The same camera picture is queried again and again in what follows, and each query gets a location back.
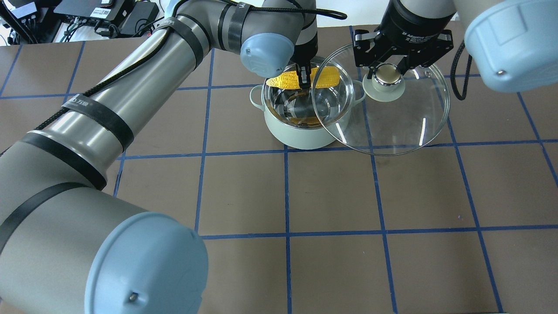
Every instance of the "screw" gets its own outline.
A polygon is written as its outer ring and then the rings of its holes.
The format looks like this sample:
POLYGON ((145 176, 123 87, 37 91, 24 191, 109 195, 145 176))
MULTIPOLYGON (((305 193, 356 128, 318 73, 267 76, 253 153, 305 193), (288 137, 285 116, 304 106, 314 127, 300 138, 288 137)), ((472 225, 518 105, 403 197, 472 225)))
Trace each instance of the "screw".
POLYGON ((138 299, 138 294, 136 292, 132 292, 132 294, 130 294, 130 297, 128 298, 130 302, 134 302, 137 299, 138 299))

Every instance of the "yellow corn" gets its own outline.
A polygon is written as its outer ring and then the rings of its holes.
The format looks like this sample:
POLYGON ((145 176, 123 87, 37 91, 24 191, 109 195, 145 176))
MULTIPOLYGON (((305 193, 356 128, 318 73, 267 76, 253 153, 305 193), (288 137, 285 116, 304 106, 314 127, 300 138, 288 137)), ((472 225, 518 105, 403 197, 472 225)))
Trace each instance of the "yellow corn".
MULTIPOLYGON (((310 80, 314 81, 314 76, 318 68, 313 68, 310 74, 310 80)), ((329 88, 337 86, 339 84, 339 71, 334 66, 326 66, 324 70, 320 73, 320 78, 316 84, 316 88, 329 88)), ((281 89, 300 89, 299 77, 296 75, 296 71, 283 72, 276 78, 270 78, 266 81, 266 84, 271 87, 277 87, 281 89)))

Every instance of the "pot handle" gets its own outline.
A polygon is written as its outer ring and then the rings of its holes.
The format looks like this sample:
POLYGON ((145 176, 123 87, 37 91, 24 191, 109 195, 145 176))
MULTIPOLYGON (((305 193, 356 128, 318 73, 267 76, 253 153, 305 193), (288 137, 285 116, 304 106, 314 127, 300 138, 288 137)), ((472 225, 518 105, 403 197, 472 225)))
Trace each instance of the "pot handle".
POLYGON ((261 99, 262 89, 263 89, 263 84, 260 84, 260 85, 254 86, 254 87, 250 90, 250 102, 254 105, 254 107, 259 108, 261 111, 265 111, 265 107, 264 107, 262 104, 257 103, 257 102, 254 100, 254 97, 253 97, 254 91, 260 90, 259 95, 260 95, 260 99, 261 99))
POLYGON ((362 82, 359 80, 353 80, 353 84, 354 85, 359 85, 360 88, 362 88, 362 97, 360 97, 359 99, 355 100, 353 105, 359 104, 361 103, 365 98, 366 98, 366 92, 364 91, 364 86, 362 85, 362 82))

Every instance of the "light blue joint cover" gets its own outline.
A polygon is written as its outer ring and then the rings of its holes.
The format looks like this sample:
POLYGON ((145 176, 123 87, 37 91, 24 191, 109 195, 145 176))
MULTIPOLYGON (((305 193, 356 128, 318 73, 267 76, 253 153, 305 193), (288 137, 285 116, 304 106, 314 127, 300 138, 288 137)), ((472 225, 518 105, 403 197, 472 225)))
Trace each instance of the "light blue joint cover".
POLYGON ((101 245, 85 288, 85 314, 195 314, 208 276, 201 237, 173 218, 134 215, 101 245))
POLYGON ((476 17, 465 32, 484 83, 522 92, 558 82, 558 1, 506 0, 476 17))
POLYGON ((240 49, 244 66, 264 78, 274 78, 283 70, 295 52, 295 45, 287 37, 275 33, 261 33, 246 39, 240 49))
POLYGON ((174 7, 180 0, 170 0, 167 8, 165 9, 165 18, 171 17, 172 12, 174 11, 174 7))

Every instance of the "cable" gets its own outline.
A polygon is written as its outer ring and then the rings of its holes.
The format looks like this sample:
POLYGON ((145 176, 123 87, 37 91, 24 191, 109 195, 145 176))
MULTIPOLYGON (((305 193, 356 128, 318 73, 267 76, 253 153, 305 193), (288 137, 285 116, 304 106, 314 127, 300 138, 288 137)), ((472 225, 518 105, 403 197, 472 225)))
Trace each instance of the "cable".
MULTIPOLYGON (((134 64, 130 65, 129 67, 123 69, 122 71, 118 72, 117 74, 113 75, 112 77, 110 77, 110 78, 102 81, 101 83, 95 85, 93 88, 90 88, 88 91, 83 93, 83 95, 86 96, 86 97, 90 97, 90 96, 102 91, 106 86, 114 83, 119 78, 123 77, 124 75, 126 75, 126 74, 130 73, 131 71, 135 70, 136 68, 138 68, 140 65, 149 61, 153 56, 155 56, 161 50, 161 48, 163 48, 163 45, 166 43, 167 39, 169 38, 169 35, 170 35, 170 31, 168 29, 166 29, 165 33, 163 34, 163 37, 159 41, 159 44, 148 55, 146 55, 142 59, 138 60, 134 64)), ((49 124, 56 121, 58 118, 60 118, 63 114, 67 113, 68 111, 69 111, 68 108, 63 107, 62 109, 58 110, 54 115, 52 115, 50 118, 48 118, 43 123, 41 123, 39 126, 37 126, 35 128, 35 130, 43 130, 45 127, 49 126, 49 124)))
POLYGON ((8 25, 10 25, 10 27, 12 27, 12 30, 19 37, 22 37, 26 42, 29 42, 30 44, 33 44, 34 43, 33 42, 34 37, 32 38, 32 36, 29 34, 29 32, 27 30, 25 30, 25 27, 23 25, 21 25, 19 20, 15 18, 15 16, 12 14, 12 12, 10 10, 8 10, 8 7, 4 3, 4 1, 0 0, 0 2, 1 2, 1 4, 0 4, 0 17, 2 17, 6 21, 6 23, 8 23, 8 25))
POLYGON ((154 20, 153 22, 146 24, 142 29, 140 29, 139 31, 137 31, 132 37, 137 37, 138 35, 142 34, 146 31, 146 28, 151 27, 153 24, 157 23, 158 21, 161 21, 164 17, 158 18, 156 20, 154 20))
POLYGON ((6 10, 8 11, 8 14, 11 16, 11 18, 13 19, 13 21, 19 26, 21 27, 21 29, 23 30, 23 32, 25 33, 25 35, 27 37, 29 37, 29 43, 30 44, 38 44, 39 42, 37 41, 37 38, 35 38, 35 36, 33 35, 33 33, 31 33, 31 31, 22 23, 20 23, 19 19, 12 13, 12 11, 8 10, 8 7, 6 6, 6 4, 4 3, 4 0, 2 1, 2 5, 4 8, 6 8, 6 10))
POLYGON ((76 28, 74 28, 73 30, 70 31, 70 33, 68 34, 67 38, 66 38, 66 42, 70 42, 70 39, 74 36, 75 32, 78 31, 78 29, 84 27, 85 24, 81 23, 80 25, 78 25, 76 28))
POLYGON ((130 73, 131 71, 135 70, 136 68, 138 68, 140 65, 149 61, 153 56, 155 56, 157 54, 157 52, 159 52, 161 50, 161 48, 163 48, 163 45, 166 43, 167 39, 169 38, 169 35, 170 35, 170 31, 168 29, 165 30, 165 33, 163 34, 163 37, 159 41, 159 44, 148 55, 146 55, 141 60, 138 60, 134 64, 130 65, 129 67, 123 69, 122 71, 118 72, 117 74, 113 75, 112 77, 110 77, 110 78, 102 81, 101 83, 97 84, 95 87, 93 87, 93 88, 89 89, 88 91, 86 91, 85 93, 83 93, 83 95, 86 96, 86 97, 89 97, 89 96, 92 96, 92 95, 100 92, 106 86, 114 83, 119 78, 123 77, 124 75, 126 75, 126 74, 130 73))
MULTIPOLYGON (((220 0, 222 2, 231 4, 232 6, 236 6, 238 2, 234 2, 231 0, 220 0)), ((328 9, 300 9, 300 8, 260 8, 260 7, 250 7, 250 11, 257 11, 257 12, 283 12, 283 13, 308 13, 308 14, 316 14, 316 15, 323 15, 331 18, 335 18, 337 20, 346 20, 347 15, 345 13, 339 11, 333 11, 328 9)))
POLYGON ((116 38, 116 37, 120 36, 120 29, 118 28, 118 26, 111 23, 108 26, 108 29, 113 30, 113 32, 110 33, 110 38, 116 38))
POLYGON ((460 94, 459 90, 457 89, 457 83, 455 81, 455 71, 457 70, 457 64, 459 62, 459 59, 461 59, 461 54, 463 53, 463 50, 465 50, 465 40, 463 40, 463 42, 461 42, 461 45, 459 45, 459 48, 457 49, 457 52, 455 53, 454 60, 451 63, 451 71, 450 71, 451 88, 454 91, 455 97, 457 99, 459 99, 460 101, 465 100, 465 98, 467 97, 467 86, 469 85, 469 74, 471 72, 471 63, 473 62, 473 57, 471 55, 469 55, 469 57, 467 58, 467 67, 465 68, 465 81, 463 82, 463 94, 460 94))
POLYGON ((70 32, 74 29, 74 27, 76 27, 77 22, 78 22, 78 18, 76 17, 71 24, 68 24, 68 26, 66 27, 66 31, 64 32, 64 36, 62 37, 62 39, 60 39, 59 42, 66 41, 66 37, 70 34, 70 32))

